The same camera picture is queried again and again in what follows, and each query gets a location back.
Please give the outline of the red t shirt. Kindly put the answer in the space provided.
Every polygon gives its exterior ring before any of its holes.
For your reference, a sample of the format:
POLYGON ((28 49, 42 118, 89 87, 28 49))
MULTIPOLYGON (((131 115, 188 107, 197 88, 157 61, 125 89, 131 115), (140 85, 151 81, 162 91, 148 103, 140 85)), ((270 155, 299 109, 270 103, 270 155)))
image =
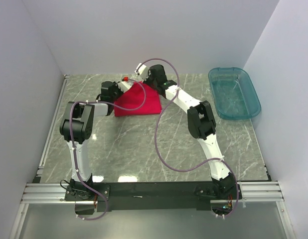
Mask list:
MULTIPOLYGON (((146 93, 146 99, 143 106, 133 111, 127 111, 115 107, 115 117, 155 115, 161 113, 162 106, 158 93, 146 84, 142 83, 142 86, 144 87, 146 93)), ((134 83, 127 92, 125 92, 115 101, 115 105, 126 109, 134 109, 139 107, 143 103, 143 101, 144 91, 138 83, 134 83)))

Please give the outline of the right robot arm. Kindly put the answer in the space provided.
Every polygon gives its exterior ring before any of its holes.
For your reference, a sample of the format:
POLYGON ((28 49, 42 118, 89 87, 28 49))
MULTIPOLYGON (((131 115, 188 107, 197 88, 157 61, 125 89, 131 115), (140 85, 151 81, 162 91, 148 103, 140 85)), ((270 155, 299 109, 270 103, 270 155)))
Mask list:
POLYGON ((181 89, 179 86, 179 75, 176 76, 176 82, 168 80, 163 65, 157 64, 147 67, 141 63, 135 72, 146 85, 169 100, 165 108, 163 108, 163 112, 171 103, 175 103, 186 112, 188 131, 193 138, 197 139, 206 157, 203 162, 190 169, 176 169, 168 165, 158 150, 157 129, 159 122, 157 122, 154 132, 154 146, 163 165, 176 172, 189 172, 208 163, 211 170, 211 179, 214 184, 214 195, 217 198, 224 199, 233 188, 236 189, 236 194, 238 195, 239 187, 236 176, 224 161, 224 156, 217 142, 216 121, 210 103, 208 101, 199 101, 181 89))

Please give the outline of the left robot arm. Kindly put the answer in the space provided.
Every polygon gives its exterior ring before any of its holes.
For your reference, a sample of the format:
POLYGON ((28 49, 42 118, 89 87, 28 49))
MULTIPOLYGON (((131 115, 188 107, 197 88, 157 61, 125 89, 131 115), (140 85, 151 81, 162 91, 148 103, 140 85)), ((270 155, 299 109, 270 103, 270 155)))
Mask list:
POLYGON ((101 192, 94 188, 93 175, 88 162, 88 140, 91 137, 94 117, 109 116, 115 102, 134 83, 128 78, 120 82, 105 81, 100 94, 94 101, 68 102, 59 131, 70 150, 72 175, 67 193, 85 201, 99 197, 101 192))

